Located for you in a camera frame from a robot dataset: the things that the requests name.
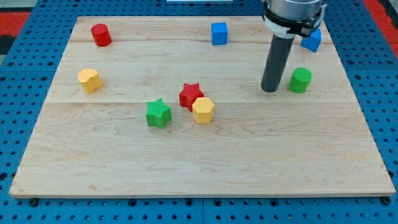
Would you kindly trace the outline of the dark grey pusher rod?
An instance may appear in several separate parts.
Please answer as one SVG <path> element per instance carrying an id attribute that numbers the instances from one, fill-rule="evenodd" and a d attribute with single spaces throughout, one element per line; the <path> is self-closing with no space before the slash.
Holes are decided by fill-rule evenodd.
<path id="1" fill-rule="evenodd" d="M 294 39 L 273 35 L 261 81 L 262 90 L 272 93 L 278 90 Z"/>

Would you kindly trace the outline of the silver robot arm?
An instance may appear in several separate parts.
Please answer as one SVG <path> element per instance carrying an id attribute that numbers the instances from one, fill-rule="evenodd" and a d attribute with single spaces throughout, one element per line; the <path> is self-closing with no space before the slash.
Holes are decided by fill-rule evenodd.
<path id="1" fill-rule="evenodd" d="M 322 0 L 265 0 L 262 19 L 272 31 L 271 46 L 261 80 L 262 90 L 278 90 L 295 36 L 309 37 L 323 21 Z"/>

